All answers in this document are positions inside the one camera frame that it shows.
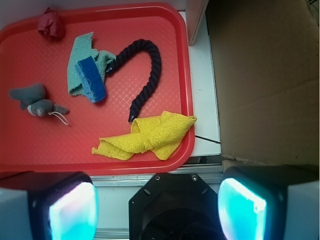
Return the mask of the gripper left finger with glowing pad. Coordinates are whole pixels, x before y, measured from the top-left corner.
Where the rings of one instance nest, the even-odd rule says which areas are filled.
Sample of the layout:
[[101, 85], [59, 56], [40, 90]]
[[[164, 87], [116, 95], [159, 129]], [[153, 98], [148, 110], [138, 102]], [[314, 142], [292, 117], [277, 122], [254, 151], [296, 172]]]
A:
[[2, 240], [92, 240], [98, 215], [98, 191], [85, 172], [0, 174]]

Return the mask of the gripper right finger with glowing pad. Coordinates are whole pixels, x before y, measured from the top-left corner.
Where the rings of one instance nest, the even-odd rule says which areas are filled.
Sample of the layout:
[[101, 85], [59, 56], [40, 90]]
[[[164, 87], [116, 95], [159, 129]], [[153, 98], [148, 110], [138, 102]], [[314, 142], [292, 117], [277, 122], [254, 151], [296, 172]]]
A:
[[218, 190], [218, 215], [228, 240], [318, 240], [320, 169], [230, 166]]

